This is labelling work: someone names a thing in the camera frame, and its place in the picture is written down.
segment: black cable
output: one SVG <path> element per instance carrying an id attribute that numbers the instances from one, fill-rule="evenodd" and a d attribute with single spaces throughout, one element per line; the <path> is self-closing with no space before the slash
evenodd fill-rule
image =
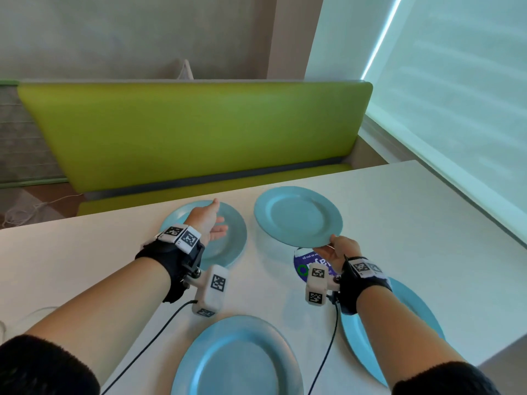
<path id="1" fill-rule="evenodd" d="M 150 345 L 152 345 L 152 343 L 157 339 L 157 337 L 159 337 L 159 335 L 161 335 L 161 333 L 163 332 L 163 330 L 167 328 L 167 325 L 169 325 L 169 323 L 172 321 L 172 319 L 175 318 L 175 315 L 177 315 L 181 309 L 183 309 L 183 308 L 184 308 L 185 306 L 187 306 L 187 305 L 190 305 L 191 303 L 198 303 L 198 301 L 197 301 L 197 300 L 188 301 L 188 302 L 184 303 L 183 305 L 181 305 L 181 307 L 180 307 L 180 308 L 179 308 L 179 309 L 178 309 L 178 310 L 172 315 L 172 317 L 168 319 L 168 322 L 165 323 L 165 325 L 164 325 L 163 328 L 159 331 L 159 333 L 157 333 L 157 334 L 155 335 L 155 337 L 152 338 L 152 341 L 150 341 L 150 342 L 148 343 L 148 345 L 145 346 L 141 352 L 139 352 L 139 354 L 138 354 L 138 355 L 137 355 L 137 356 L 136 356 L 136 357 L 130 362 L 130 364 L 124 368 L 124 370 L 121 372 L 121 374 L 119 374 L 119 375 L 117 376 L 117 378 L 116 378 L 115 380 L 113 380 L 113 382 L 112 382 L 110 385 L 108 385 L 108 388 L 106 388 L 106 389 L 104 390 L 104 392 L 103 392 L 101 395 L 104 395 L 105 393 L 107 393 L 107 392 L 109 391 L 109 389 L 112 387 L 112 385 L 114 385 L 114 384 L 117 382 L 117 380 L 120 379 L 120 378 L 123 376 L 123 374 L 127 372 L 127 370 L 130 368 L 130 366 L 133 365 L 133 363 L 134 363 L 137 359 L 139 359 L 139 357 L 143 354 L 143 352 L 145 352 L 145 351 L 148 349 L 148 347 L 149 347 Z"/>
<path id="2" fill-rule="evenodd" d="M 324 359 L 322 360 L 322 364 L 321 364 L 320 367 L 318 368 L 317 375 L 315 376 L 315 379 L 313 380 L 313 384 L 311 384 L 311 388 L 309 388 L 309 392 L 307 393 L 307 395 L 311 395 L 311 391 L 313 391 L 313 387 L 315 386 L 315 382 L 317 382 L 318 375 L 319 375 L 320 372 L 322 371 L 322 367 L 324 367 L 324 363 L 326 363 L 326 359 L 328 358 L 329 351 L 331 350 L 331 346 L 333 345 L 333 340 L 335 339 L 335 334 L 337 333 L 337 326 L 338 326 L 338 306 L 337 306 L 336 303 L 335 303 L 335 309 L 337 310 L 337 320 L 335 321 L 335 329 L 334 329 L 334 331 L 333 331 L 333 337 L 331 337 L 331 341 L 330 341 L 330 343 L 329 343 L 328 350 L 327 350 L 327 352 L 326 352 L 326 356 L 324 357 Z"/>

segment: bright light strip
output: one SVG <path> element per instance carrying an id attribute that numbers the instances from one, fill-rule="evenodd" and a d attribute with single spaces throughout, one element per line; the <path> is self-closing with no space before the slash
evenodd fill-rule
<path id="1" fill-rule="evenodd" d="M 366 65 L 366 69 L 364 70 L 364 73 L 360 77 L 360 80 L 364 80 L 366 77 L 366 73 L 369 71 L 370 66 L 373 63 L 373 60 L 375 59 L 375 56 L 379 52 L 380 45 L 383 43 L 384 38 L 386 37 L 386 33 L 388 32 L 388 29 L 390 29 L 390 25 L 392 24 L 392 20 L 394 19 L 395 13 L 397 12 L 397 8 L 399 8 L 401 0 L 395 0 L 392 10 L 390 11 L 390 14 L 388 15 L 388 19 L 386 20 L 386 24 L 384 25 L 383 31 L 380 33 L 379 40 L 377 41 L 377 44 L 375 45 L 375 48 L 372 52 L 372 56 L 369 58 L 368 65 Z"/>

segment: person's left hand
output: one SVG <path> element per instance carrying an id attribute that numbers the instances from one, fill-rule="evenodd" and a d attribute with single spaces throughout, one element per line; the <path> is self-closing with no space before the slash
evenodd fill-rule
<path id="1" fill-rule="evenodd" d="M 207 246 L 209 241 L 220 239 L 227 235 L 229 227 L 226 224 L 216 226 L 216 223 L 223 223 L 224 218 L 218 216 L 220 201 L 214 198 L 214 201 L 208 206 L 197 206 L 190 211 L 189 217 L 185 224 L 192 226 L 201 233 L 201 243 Z"/>

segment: cable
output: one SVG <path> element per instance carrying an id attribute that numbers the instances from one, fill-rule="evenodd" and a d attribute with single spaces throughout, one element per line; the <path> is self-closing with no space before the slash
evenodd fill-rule
<path id="1" fill-rule="evenodd" d="M 331 341 L 330 341 L 330 343 L 329 343 L 328 350 L 327 350 L 327 352 L 326 352 L 326 356 L 324 357 L 324 359 L 322 359 L 322 364 L 321 364 L 320 367 L 318 368 L 317 375 L 315 376 L 315 379 L 313 380 L 313 384 L 311 384 L 311 388 L 309 388 L 309 392 L 307 393 L 307 395 L 311 395 L 311 391 L 313 391 L 313 387 L 315 386 L 315 382 L 317 382 L 318 375 L 319 375 L 320 372 L 322 371 L 322 367 L 324 367 L 324 363 L 326 363 L 326 359 L 328 358 L 329 351 L 331 350 L 331 346 L 333 345 L 333 340 L 335 339 L 335 334 L 337 333 L 337 326 L 338 326 L 338 306 L 337 306 L 336 303 L 335 303 L 335 309 L 337 310 L 337 320 L 335 321 L 335 329 L 334 329 L 334 331 L 333 331 L 333 337 L 331 337 Z"/>
<path id="2" fill-rule="evenodd" d="M 23 209 L 15 209 L 15 206 L 8 209 L 7 212 L 4 215 L 4 222 L 2 223 L 2 228 L 6 228 L 7 225 L 10 225 L 11 227 L 17 227 L 22 226 L 23 224 L 26 224 L 29 222 L 37 212 L 42 208 L 43 206 L 53 204 L 54 202 L 60 201 L 61 199 L 69 198 L 69 197 L 78 197 L 82 194 L 75 194 L 75 195 L 67 195 L 66 197 L 62 197 L 59 199 L 56 199 L 51 202 L 41 202 L 40 204 L 33 205 L 33 210 L 23 210 Z"/>
<path id="3" fill-rule="evenodd" d="M 141 352 L 138 353 L 138 355 L 137 355 L 137 356 L 136 356 L 136 357 L 135 357 L 135 358 L 134 358 L 134 359 L 128 364 L 128 366 L 126 366 L 126 367 L 124 368 L 124 370 L 121 372 L 121 374 L 119 374 L 119 375 L 117 376 L 117 378 L 116 378 L 115 380 L 113 380 L 113 382 L 112 382 L 110 385 L 108 385 L 108 388 L 106 388 L 106 389 L 104 390 L 104 392 L 103 392 L 101 395 L 104 395 L 105 393 L 107 393 L 107 392 L 109 391 L 109 389 L 110 389 L 110 388 L 111 388 L 111 387 L 117 382 L 117 380 L 120 379 L 120 378 L 123 376 L 123 374 L 127 372 L 127 370 L 130 368 L 130 366 L 133 365 L 134 362 L 135 362 L 137 359 L 139 359 L 139 357 L 143 354 L 143 352 L 145 352 L 145 351 L 148 349 L 148 347 L 149 347 L 150 345 L 152 345 L 152 343 L 157 339 L 157 337 L 159 337 L 159 336 L 161 335 L 161 333 L 163 332 L 163 330 L 167 328 L 167 325 L 169 325 L 169 323 L 172 321 L 172 319 L 175 318 L 175 315 L 177 315 L 177 314 L 180 312 L 181 309 L 183 309 L 183 308 L 184 308 L 185 306 L 187 306 L 187 305 L 190 305 L 191 303 L 198 303 L 198 301 L 197 301 L 197 300 L 188 301 L 188 302 L 184 303 L 183 305 L 181 305 L 181 307 L 180 307 L 180 308 L 179 308 L 179 309 L 178 309 L 178 310 L 172 315 L 172 317 L 168 319 L 168 322 L 165 323 L 165 325 L 164 325 L 163 328 L 159 331 L 159 333 L 157 333 L 157 334 L 155 335 L 155 337 L 152 338 L 152 341 L 150 341 L 150 342 L 148 343 L 148 345 L 145 346 L 145 347 L 143 348 L 143 350 L 142 350 Z"/>

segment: black wristband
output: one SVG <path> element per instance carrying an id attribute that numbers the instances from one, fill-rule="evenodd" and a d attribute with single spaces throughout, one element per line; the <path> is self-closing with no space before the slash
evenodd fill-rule
<path id="1" fill-rule="evenodd" d="M 362 256 L 356 256 L 353 258 L 346 258 L 344 265 L 342 266 L 342 275 L 340 276 L 340 292 L 336 294 L 338 301 L 340 302 L 340 309 L 344 314 L 356 314 L 357 313 L 357 299 L 360 294 L 368 287 L 373 285 L 380 285 L 381 287 L 388 288 L 392 291 L 392 287 L 388 279 L 382 279 L 376 276 L 362 278 L 352 267 L 349 261 L 356 259 L 365 259 Z"/>
<path id="2" fill-rule="evenodd" d="M 163 302 L 174 303 L 181 298 L 186 289 L 183 278 L 200 266 L 204 250 L 205 246 L 201 241 L 198 241 L 190 253 L 186 254 L 175 244 L 156 239 L 145 245 L 135 258 L 154 259 L 167 270 L 170 276 L 170 290 Z"/>

